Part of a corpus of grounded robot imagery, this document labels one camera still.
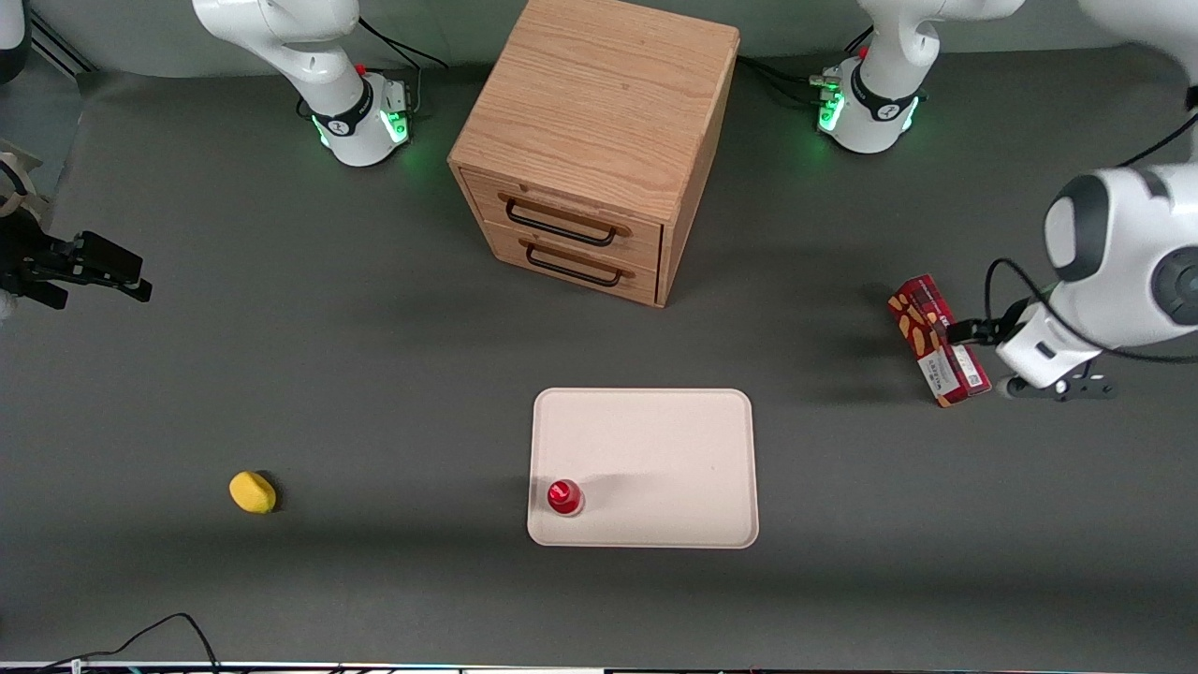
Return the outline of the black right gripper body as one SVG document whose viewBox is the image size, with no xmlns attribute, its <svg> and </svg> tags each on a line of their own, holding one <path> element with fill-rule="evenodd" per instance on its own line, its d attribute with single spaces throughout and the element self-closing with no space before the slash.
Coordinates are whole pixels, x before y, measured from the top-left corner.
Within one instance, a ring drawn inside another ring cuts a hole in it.
<svg viewBox="0 0 1198 674">
<path fill-rule="evenodd" d="M 7 293 L 63 310 L 68 291 L 55 283 L 85 286 L 77 245 L 44 233 L 30 215 L 4 215 L 1 221 L 1 283 Z"/>
</svg>

